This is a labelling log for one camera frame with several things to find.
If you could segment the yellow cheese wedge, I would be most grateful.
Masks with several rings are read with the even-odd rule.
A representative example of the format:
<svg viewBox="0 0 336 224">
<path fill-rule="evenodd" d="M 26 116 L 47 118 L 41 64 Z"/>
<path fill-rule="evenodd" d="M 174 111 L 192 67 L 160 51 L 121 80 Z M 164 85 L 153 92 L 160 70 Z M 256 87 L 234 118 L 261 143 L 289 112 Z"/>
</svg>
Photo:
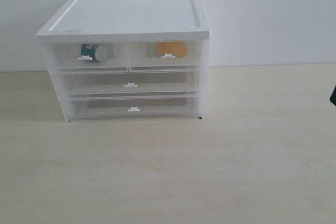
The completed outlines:
<svg viewBox="0 0 336 224">
<path fill-rule="evenodd" d="M 179 41 L 161 41 L 156 43 L 155 53 L 184 57 L 187 55 L 188 49 L 184 43 Z"/>
</svg>

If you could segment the white blue pill bottle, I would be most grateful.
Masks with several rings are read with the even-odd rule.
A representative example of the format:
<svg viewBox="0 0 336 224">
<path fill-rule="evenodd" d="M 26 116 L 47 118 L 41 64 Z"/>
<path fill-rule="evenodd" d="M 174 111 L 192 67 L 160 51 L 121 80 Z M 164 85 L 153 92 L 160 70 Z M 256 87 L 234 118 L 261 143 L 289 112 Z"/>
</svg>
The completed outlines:
<svg viewBox="0 0 336 224">
<path fill-rule="evenodd" d="M 80 47 L 80 61 L 106 62 L 108 59 L 108 48 L 100 44 L 82 44 Z"/>
</svg>

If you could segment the white plastic drawer cabinet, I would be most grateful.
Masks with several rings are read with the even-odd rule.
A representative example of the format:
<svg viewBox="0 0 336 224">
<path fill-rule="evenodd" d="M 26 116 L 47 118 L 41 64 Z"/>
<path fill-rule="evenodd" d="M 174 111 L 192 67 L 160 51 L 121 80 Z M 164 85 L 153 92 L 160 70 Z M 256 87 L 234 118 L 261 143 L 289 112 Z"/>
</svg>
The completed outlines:
<svg viewBox="0 0 336 224">
<path fill-rule="evenodd" d="M 207 97 L 207 67 L 211 29 L 201 0 L 68 0 L 61 9 L 37 32 L 44 60 L 53 83 L 64 118 L 75 120 L 109 119 L 76 118 L 72 100 L 98 97 L 139 97 L 154 95 L 196 95 L 202 119 Z M 126 44 L 155 41 L 199 41 L 201 43 L 201 65 L 196 69 L 131 71 Z M 54 46 L 59 44 L 110 44 L 124 45 L 127 71 L 85 70 L 65 71 L 59 68 Z M 128 72 L 187 72 L 199 73 L 198 90 L 194 92 L 150 92 L 108 93 L 98 95 L 71 95 L 65 85 L 64 76 L 78 74 L 109 74 Z"/>
</svg>

